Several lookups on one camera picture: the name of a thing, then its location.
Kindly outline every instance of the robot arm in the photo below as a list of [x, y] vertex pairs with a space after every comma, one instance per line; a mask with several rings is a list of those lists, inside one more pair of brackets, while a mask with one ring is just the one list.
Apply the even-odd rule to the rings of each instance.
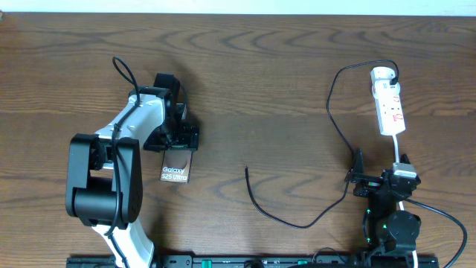
[[[126, 107], [111, 123], [93, 135], [76, 134], [71, 140], [66, 210], [104, 238], [118, 267], [147, 268], [154, 255], [154, 245], [138, 220], [143, 194], [141, 148], [156, 152], [198, 149], [199, 129], [182, 121], [186, 104], [176, 103], [180, 88], [173, 75], [157, 74], [153, 87], [139, 89], [141, 102], [135, 109], [137, 95], [130, 92]], [[116, 173], [107, 179], [91, 176], [90, 170], [114, 169], [112, 133], [127, 113], [115, 137], [120, 216], [112, 235], [105, 236], [117, 205]]]

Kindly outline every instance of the white wall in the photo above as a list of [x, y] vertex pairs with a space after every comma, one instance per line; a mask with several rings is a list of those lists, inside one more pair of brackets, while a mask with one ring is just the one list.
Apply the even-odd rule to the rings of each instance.
[[476, 0], [0, 0], [5, 12], [476, 16]]

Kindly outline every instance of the wood grain surface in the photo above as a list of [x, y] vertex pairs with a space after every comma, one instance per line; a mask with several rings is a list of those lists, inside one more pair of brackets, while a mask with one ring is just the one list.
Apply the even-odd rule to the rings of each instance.
[[[140, 219], [157, 244], [197, 255], [312, 254], [365, 246], [366, 200], [350, 194], [315, 226], [291, 229], [344, 190], [350, 155], [325, 111], [335, 73], [390, 58], [400, 67], [407, 130], [399, 135], [422, 178], [414, 199], [460, 219], [469, 242], [456, 267], [476, 262], [476, 19], [381, 16], [208, 16], [6, 13], [0, 22], [0, 267], [63, 267], [70, 255], [107, 255], [104, 241], [65, 211], [69, 141], [93, 133], [126, 104], [131, 86], [172, 72], [200, 123], [189, 185], [158, 180], [161, 154], [142, 153]], [[393, 161], [379, 135], [372, 66], [345, 71], [331, 110], [367, 172]], [[461, 231], [422, 218], [418, 253], [443, 265]]]

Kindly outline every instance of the wire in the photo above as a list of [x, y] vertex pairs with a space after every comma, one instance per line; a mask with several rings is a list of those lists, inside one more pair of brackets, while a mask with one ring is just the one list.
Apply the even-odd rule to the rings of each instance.
[[433, 208], [429, 205], [425, 205], [421, 202], [418, 202], [418, 201], [415, 201], [415, 200], [411, 200], [411, 199], [408, 199], [404, 196], [402, 196], [401, 194], [395, 192], [395, 190], [392, 189], [392, 186], [390, 185], [390, 181], [387, 180], [387, 186], [388, 188], [390, 189], [390, 192], [395, 196], [395, 197], [398, 197], [398, 198], [401, 198], [407, 202], [409, 202], [410, 204], [414, 204], [414, 205], [418, 205], [419, 207], [422, 207], [422, 208], [426, 208], [428, 209], [429, 211], [432, 211], [434, 213], [437, 213], [437, 214], [440, 214], [442, 216], [445, 216], [447, 217], [448, 219], [452, 220], [454, 223], [456, 223], [460, 228], [461, 228], [461, 231], [463, 232], [463, 241], [461, 242], [461, 245], [460, 245], [460, 248], [458, 249], [458, 251], [456, 252], [456, 254], [453, 256], [453, 258], [444, 266], [444, 268], [449, 268], [451, 265], [453, 265], [456, 260], [460, 257], [461, 253], [463, 253], [463, 250], [464, 248], [466, 247], [466, 243], [468, 242], [468, 232], [466, 231], [466, 228], [464, 227], [464, 225], [455, 217], [451, 216], [450, 214], [444, 212], [444, 211], [441, 211], [439, 209], [436, 209], [436, 208]]
[[396, 135], [392, 135], [393, 147], [395, 150], [395, 163], [400, 163], [399, 142], [396, 140]]
[[271, 214], [269, 214], [268, 212], [264, 211], [260, 205], [258, 205], [258, 203], [256, 202], [255, 198], [254, 198], [254, 195], [253, 195], [253, 191], [251, 190], [251, 185], [250, 185], [250, 179], [249, 179], [249, 175], [248, 175], [248, 167], [246, 167], [245, 169], [245, 178], [246, 178], [246, 186], [248, 187], [248, 194], [250, 196], [250, 199], [251, 199], [251, 202], [253, 203], [254, 207], [263, 215], [267, 216], [268, 218], [272, 219], [272, 220], [276, 220], [277, 222], [279, 223], [282, 223], [286, 226], [289, 226], [289, 227], [292, 227], [292, 228], [296, 228], [296, 229], [307, 229], [311, 226], [313, 226], [318, 220], [320, 220], [329, 210], [331, 210], [332, 208], [334, 208], [337, 204], [339, 204], [342, 200], [344, 200], [346, 194], [347, 194], [347, 189], [349, 188], [349, 182], [347, 182], [347, 184], [345, 185], [345, 190], [344, 190], [344, 195], [342, 195], [342, 197], [335, 201], [332, 205], [330, 205], [329, 207], [327, 207], [326, 209], [324, 209], [324, 211], [322, 211], [318, 217], [316, 217], [310, 224], [308, 225], [305, 225], [305, 226], [299, 226], [299, 225], [295, 225], [295, 224], [292, 224], [292, 223], [288, 223], [286, 222], [285, 220], [281, 220], [280, 218], [278, 217], [275, 217]]
[[121, 259], [120, 261], [122, 261], [122, 264], [123, 264], [123, 268], [129, 268], [129, 265], [127, 263], [127, 258], [124, 255], [124, 253], [120, 250], [118, 242], [114, 239], [114, 236], [111, 234], [107, 238], [110, 239], [110, 241], [112, 243], [112, 247], [114, 247], [115, 251], [119, 254], [120, 259]]
[[343, 263], [346, 263], [346, 261], [344, 261], [344, 259], [339, 255], [339, 252], [336, 252], [335, 249], [333, 249], [333, 248], [331, 248], [331, 247], [328, 247], [328, 246], [326, 246], [326, 247], [324, 247], [324, 248], [322, 248], [322, 249], [319, 249], [319, 250], [314, 254], [314, 256], [312, 256], [312, 262], [313, 262], [313, 263], [315, 263], [315, 262], [318, 261], [318, 260], [317, 260], [317, 257], [319, 256], [319, 253], [321, 253], [321, 251], [323, 251], [323, 250], [325, 250], [325, 249], [330, 249], [330, 250], [332, 250], [332, 251], [337, 255], [337, 257], [339, 257], [339, 258], [341, 259], [341, 261], [342, 261]]
[[398, 65], [392, 61], [392, 60], [373, 60], [373, 61], [370, 61], [370, 62], [365, 62], [365, 63], [358, 63], [358, 64], [354, 64], [354, 65], [351, 65], [351, 66], [346, 66], [346, 67], [343, 67], [342, 69], [340, 69], [337, 74], [335, 75], [334, 77], [334, 81], [332, 82], [332, 85], [330, 86], [330, 91], [329, 91], [329, 97], [327, 97], [327, 104], [326, 104], [326, 108], [327, 108], [327, 114], [330, 118], [330, 120], [332, 121], [332, 124], [334, 125], [335, 129], [337, 130], [337, 132], [339, 133], [340, 137], [342, 138], [342, 140], [344, 141], [344, 143], [347, 145], [347, 147], [349, 148], [350, 152], [352, 153], [352, 159], [354, 159], [354, 151], [352, 149], [352, 147], [350, 146], [349, 142], [345, 139], [344, 135], [342, 134], [342, 132], [339, 130], [339, 128], [337, 127], [337, 124], [335, 123], [334, 121], [334, 118], [332, 118], [332, 115], [330, 114], [330, 110], [329, 110], [329, 102], [330, 102], [330, 96], [332, 95], [332, 91], [334, 89], [334, 85], [335, 85], [335, 82], [337, 80], [337, 77], [339, 76], [339, 74], [343, 71], [343, 70], [347, 70], [349, 68], [355, 68], [355, 67], [361, 67], [361, 66], [366, 66], [366, 65], [369, 65], [369, 64], [375, 64], [375, 63], [392, 63], [395, 65], [395, 69], [396, 69], [396, 74], [395, 74], [395, 78], [392, 79], [392, 81], [390, 82], [391, 85], [395, 85], [397, 82], [398, 82], [398, 78], [399, 78], [399, 67]]
[[[335, 85], [335, 82], [339, 76], [339, 74], [343, 71], [343, 70], [346, 70], [346, 69], [349, 69], [349, 68], [355, 68], [355, 67], [360, 67], [360, 66], [365, 66], [365, 65], [369, 65], [369, 64], [374, 64], [374, 63], [393, 63], [395, 65], [395, 69], [396, 69], [396, 76], [395, 78], [392, 79], [392, 81], [390, 82], [391, 85], [394, 85], [398, 82], [398, 77], [399, 77], [399, 68], [397, 66], [397, 64], [392, 61], [392, 60], [374, 60], [374, 61], [370, 61], [370, 62], [366, 62], [366, 63], [358, 63], [358, 64], [354, 64], [354, 65], [351, 65], [351, 66], [346, 66], [346, 67], [343, 67], [341, 70], [339, 70], [337, 72], [337, 74], [335, 74], [335, 77], [334, 77], [334, 80], [332, 82], [332, 85], [330, 86], [330, 90], [329, 90], [329, 96], [327, 97], [327, 103], [326, 103], [326, 109], [327, 109], [327, 114], [332, 122], [332, 124], [334, 125], [335, 127], [335, 130], [337, 130], [338, 134], [340, 135], [340, 137], [342, 138], [342, 140], [344, 141], [344, 143], [347, 145], [347, 147], [349, 148], [349, 151], [350, 151], [350, 154], [352, 156], [352, 159], [354, 159], [354, 150], [352, 148], [352, 146], [350, 146], [350, 143], [348, 142], [348, 140], [344, 137], [344, 134], [342, 134], [341, 130], [337, 127], [337, 124], [335, 123], [334, 121], [334, 118], [332, 117], [331, 113], [330, 113], [330, 108], [329, 108], [329, 102], [330, 102], [330, 97], [332, 96], [332, 92], [334, 90], [334, 85]], [[245, 169], [245, 178], [246, 178], [246, 186], [248, 188], [248, 194], [250, 196], [250, 199], [251, 199], [251, 202], [253, 203], [254, 207], [263, 215], [267, 216], [268, 218], [272, 219], [272, 220], [275, 220], [279, 223], [282, 223], [286, 226], [289, 226], [289, 227], [293, 227], [293, 228], [297, 228], [297, 229], [307, 229], [311, 226], [313, 226], [318, 220], [320, 220], [329, 210], [331, 210], [332, 208], [334, 208], [337, 204], [339, 204], [342, 200], [344, 200], [346, 194], [347, 194], [347, 189], [349, 188], [349, 183], [350, 181], [348, 181], [345, 185], [345, 190], [344, 190], [344, 194], [342, 195], [342, 197], [337, 200], [336, 202], [334, 202], [332, 205], [330, 205], [329, 207], [327, 207], [326, 209], [324, 209], [324, 211], [322, 211], [322, 213], [319, 214], [318, 217], [316, 217], [310, 224], [308, 225], [305, 225], [305, 226], [299, 226], [299, 225], [295, 225], [295, 224], [292, 224], [292, 223], [288, 223], [286, 222], [285, 220], [281, 220], [280, 218], [278, 217], [275, 217], [271, 214], [269, 214], [268, 212], [266, 212], [265, 210], [263, 210], [260, 205], [258, 205], [257, 201], [255, 200], [254, 198], [254, 195], [253, 195], [253, 191], [251, 190], [251, 185], [250, 185], [250, 180], [249, 180], [249, 175], [248, 175], [248, 167], [246, 167]]]
[[[130, 78], [128, 78], [119, 69], [119, 67], [116, 63], [116, 60], [119, 61], [124, 66], [124, 68], [129, 73]], [[120, 191], [120, 172], [119, 172], [119, 163], [118, 163], [118, 151], [117, 151], [117, 148], [116, 148], [117, 147], [116, 137], [118, 135], [118, 132], [120, 131], [120, 127], [122, 126], [123, 122], [141, 104], [141, 96], [139, 94], [139, 89], [138, 89], [137, 82], [135, 81], [134, 75], [132, 74], [132, 72], [129, 69], [129, 67], [127, 66], [127, 64], [118, 57], [113, 57], [112, 58], [112, 64], [114, 65], [116, 70], [118, 70], [119, 74], [122, 77], [124, 77], [129, 83], [134, 85], [136, 100], [135, 100], [134, 106], [129, 111], [127, 111], [126, 114], [121, 119], [119, 119], [119, 121], [116, 124], [114, 124], [114, 129], [113, 129], [112, 135], [111, 135], [112, 161], [113, 161], [113, 165], [114, 165], [114, 173], [115, 173], [115, 181], [116, 181], [116, 208], [115, 208], [115, 212], [114, 212], [114, 218], [111, 222], [111, 227], [109, 227], [109, 230], [104, 234], [104, 236], [106, 236], [106, 237], [109, 237], [109, 236], [112, 235], [112, 232], [114, 231], [114, 228], [118, 224], [118, 219], [119, 219], [119, 216], [120, 216], [120, 209], [122, 208], [122, 196], [121, 196], [121, 191]]]
[[362, 220], [362, 229], [364, 230], [364, 237], [367, 239], [367, 242], [370, 243], [370, 238], [367, 234], [367, 218], [369, 217], [370, 209], [367, 209], [364, 213], [364, 219]]

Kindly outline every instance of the white power strip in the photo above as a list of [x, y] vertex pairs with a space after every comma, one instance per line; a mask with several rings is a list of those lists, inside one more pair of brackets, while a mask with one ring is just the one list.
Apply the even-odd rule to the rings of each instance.
[[402, 103], [400, 102], [400, 84], [390, 84], [395, 71], [388, 67], [375, 67], [370, 72], [372, 94], [377, 107], [380, 134], [396, 135], [405, 130]]

